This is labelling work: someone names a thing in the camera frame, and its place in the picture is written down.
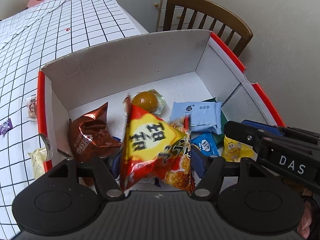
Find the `person right hand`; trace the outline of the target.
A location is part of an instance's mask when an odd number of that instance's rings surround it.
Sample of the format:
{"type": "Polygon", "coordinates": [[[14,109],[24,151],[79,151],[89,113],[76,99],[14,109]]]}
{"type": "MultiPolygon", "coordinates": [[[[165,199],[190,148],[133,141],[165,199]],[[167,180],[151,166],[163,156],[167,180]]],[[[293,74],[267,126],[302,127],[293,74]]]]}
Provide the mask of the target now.
{"type": "Polygon", "coordinates": [[[304,214],[297,228],[297,232],[304,239],[307,239],[310,235],[311,223],[312,223],[312,206],[310,202],[305,202],[304,214]]]}

